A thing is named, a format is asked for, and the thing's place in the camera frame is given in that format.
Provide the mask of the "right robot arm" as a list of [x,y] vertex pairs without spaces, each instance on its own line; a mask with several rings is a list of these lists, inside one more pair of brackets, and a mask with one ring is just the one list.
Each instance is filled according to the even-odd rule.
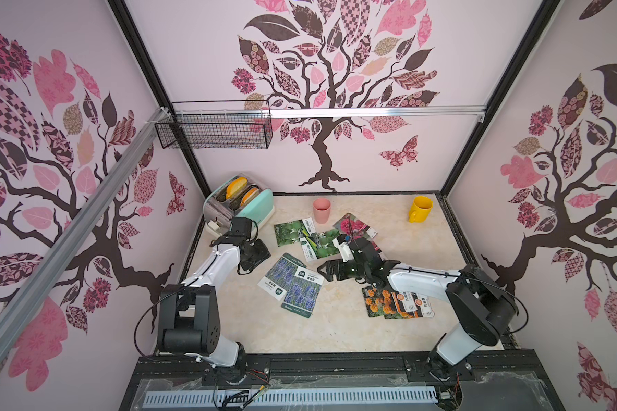
[[388,291],[417,293],[450,303],[458,323],[438,341],[425,362],[434,378],[450,378],[474,351],[498,344],[519,308],[524,307],[477,265],[449,271],[418,268],[384,259],[362,237],[347,241],[340,235],[335,244],[341,257],[317,268],[328,282],[353,278]]

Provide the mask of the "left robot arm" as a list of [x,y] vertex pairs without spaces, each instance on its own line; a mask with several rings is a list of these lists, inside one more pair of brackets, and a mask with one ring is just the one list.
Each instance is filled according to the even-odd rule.
[[221,335],[218,290],[232,272],[247,275],[270,257],[259,238],[259,225],[247,217],[234,217],[226,233],[210,243],[211,252],[195,274],[179,284],[164,287],[159,301],[145,311],[158,313],[157,356],[144,354],[134,330],[140,357],[167,364],[167,356],[187,356],[210,366],[216,380],[229,385],[247,378],[247,354],[240,342]]

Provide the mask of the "lavender seed packet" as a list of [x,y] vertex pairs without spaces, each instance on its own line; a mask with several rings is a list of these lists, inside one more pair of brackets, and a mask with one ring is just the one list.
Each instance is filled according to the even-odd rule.
[[257,285],[276,301],[283,301],[290,291],[298,269],[306,268],[300,259],[284,253]]
[[309,319],[315,309],[324,278],[317,272],[298,267],[291,278],[282,308]]

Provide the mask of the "green gourd packet front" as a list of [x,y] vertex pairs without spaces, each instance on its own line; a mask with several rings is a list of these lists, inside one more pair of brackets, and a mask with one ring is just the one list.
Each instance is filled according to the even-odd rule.
[[299,243],[302,246],[304,257],[308,262],[339,255],[339,249],[334,245],[334,240],[341,234],[337,229],[331,229],[322,233],[308,233],[302,231]]

